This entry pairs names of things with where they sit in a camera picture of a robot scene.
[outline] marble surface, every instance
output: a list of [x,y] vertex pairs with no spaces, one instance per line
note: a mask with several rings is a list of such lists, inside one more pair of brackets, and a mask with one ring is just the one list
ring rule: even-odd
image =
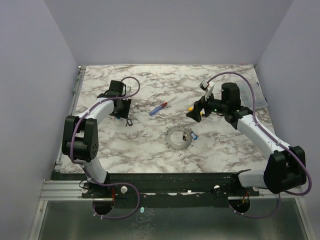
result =
[[[86,68],[76,106],[76,114],[90,107],[97,95],[109,88],[111,80],[133,76],[141,82],[140,92],[132,98],[129,117],[133,126],[125,127],[125,119],[107,117],[98,127],[98,157],[110,173],[208,173],[264,169],[267,160],[243,134],[223,117],[211,114],[200,123],[186,117],[188,108],[204,95],[199,84],[217,73],[235,71],[250,82],[258,81],[252,65],[102,65]],[[214,96],[221,97],[221,84],[239,80],[223,75],[215,82]],[[127,79],[132,93],[137,83]],[[159,104],[176,99],[154,116],[149,112]],[[258,111],[258,118],[271,131],[268,110]],[[186,126],[197,135],[186,150],[172,151],[165,145],[168,127]],[[78,165],[63,156],[62,173],[81,173]]]

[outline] screwdriver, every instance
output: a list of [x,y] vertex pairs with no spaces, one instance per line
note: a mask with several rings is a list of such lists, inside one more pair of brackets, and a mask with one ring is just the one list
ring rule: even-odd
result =
[[159,112],[161,109],[164,109],[165,106],[170,103],[172,100],[174,100],[177,96],[175,96],[174,98],[170,99],[169,101],[166,101],[164,103],[162,103],[160,106],[157,106],[155,109],[153,109],[149,114],[150,116],[155,115],[157,112]]

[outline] blue handle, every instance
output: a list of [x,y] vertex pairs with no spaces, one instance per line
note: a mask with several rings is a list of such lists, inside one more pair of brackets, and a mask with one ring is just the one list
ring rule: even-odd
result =
[[151,112],[149,112],[150,116],[153,116],[155,115],[157,112],[159,112],[161,109],[163,109],[163,107],[160,105],[160,106],[157,106],[155,109],[153,109]]
[[193,140],[197,140],[198,139],[198,136],[194,132],[191,133],[191,137],[193,138]]

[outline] white wall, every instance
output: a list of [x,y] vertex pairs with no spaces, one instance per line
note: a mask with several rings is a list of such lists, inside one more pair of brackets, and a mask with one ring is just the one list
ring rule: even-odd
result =
[[257,64],[293,0],[44,0],[79,65]]
[[305,200],[320,238],[319,13],[319,0],[295,0],[256,71],[277,134],[306,152],[313,189]]
[[0,239],[24,240],[78,67],[43,0],[1,1],[0,33]]

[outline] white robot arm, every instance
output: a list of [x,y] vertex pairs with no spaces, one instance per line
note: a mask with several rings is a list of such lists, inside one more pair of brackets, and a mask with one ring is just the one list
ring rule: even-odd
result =
[[208,83],[209,81],[202,82],[200,87],[206,91],[206,94],[194,103],[193,110],[188,112],[186,116],[200,122],[202,109],[204,109],[205,117],[211,113],[223,115],[228,123],[246,135],[268,159],[265,169],[244,170],[235,173],[235,184],[238,184],[235,187],[258,187],[269,189],[272,193],[278,194],[305,184],[307,181],[305,167],[303,169],[295,159],[297,157],[305,166],[304,150],[300,146],[291,147],[288,143],[281,141],[257,120],[253,111],[241,106],[240,90],[236,83],[222,84],[221,100],[214,98],[212,88],[207,91]]
[[64,122],[64,131],[62,139],[62,153],[70,158],[71,142],[75,126],[80,119],[81,123],[77,133],[84,132],[83,137],[76,136],[73,145],[74,163],[80,164],[88,176],[88,181],[95,183],[91,179],[104,183],[107,172],[102,167],[98,153],[98,125],[107,117],[128,119],[130,110],[131,88],[120,81],[112,80],[109,90],[100,94],[96,102],[81,113],[79,116],[68,116]]

